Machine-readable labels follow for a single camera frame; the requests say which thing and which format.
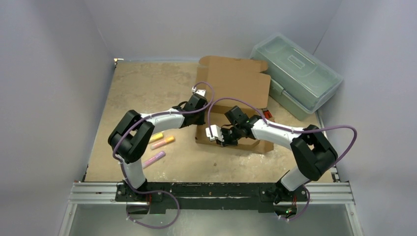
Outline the brown cardboard box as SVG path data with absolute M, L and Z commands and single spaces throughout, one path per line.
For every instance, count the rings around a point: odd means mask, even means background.
M 206 136 L 209 125 L 230 124 L 225 113 L 239 106 L 249 117 L 256 109 L 267 108 L 271 77 L 265 72 L 268 63 L 264 60 L 237 59 L 220 56 L 204 56 L 199 60 L 197 82 L 204 82 L 208 100 L 216 102 L 206 113 L 204 125 L 196 128 L 195 141 L 198 144 L 216 146 Z

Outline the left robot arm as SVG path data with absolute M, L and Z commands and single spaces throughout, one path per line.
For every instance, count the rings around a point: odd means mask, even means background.
M 134 201 L 141 201 L 148 193 L 147 179 L 141 158 L 147 150 L 152 135 L 170 129 L 181 129 L 205 123 L 207 99 L 194 93 L 189 100 L 172 108 L 153 114 L 140 114 L 129 110 L 116 125 L 108 138 L 113 158 L 121 167 L 127 194 Z

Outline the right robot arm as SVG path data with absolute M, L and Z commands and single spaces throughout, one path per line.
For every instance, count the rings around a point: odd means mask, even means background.
M 296 166 L 289 170 L 268 192 L 275 203 L 290 201 L 297 189 L 309 181 L 317 181 L 336 161 L 338 154 L 328 139 L 315 125 L 306 128 L 279 126 L 262 116 L 247 114 L 234 106 L 225 113 L 229 124 L 212 125 L 208 137 L 217 144 L 237 146 L 242 138 L 271 142 L 292 151 Z

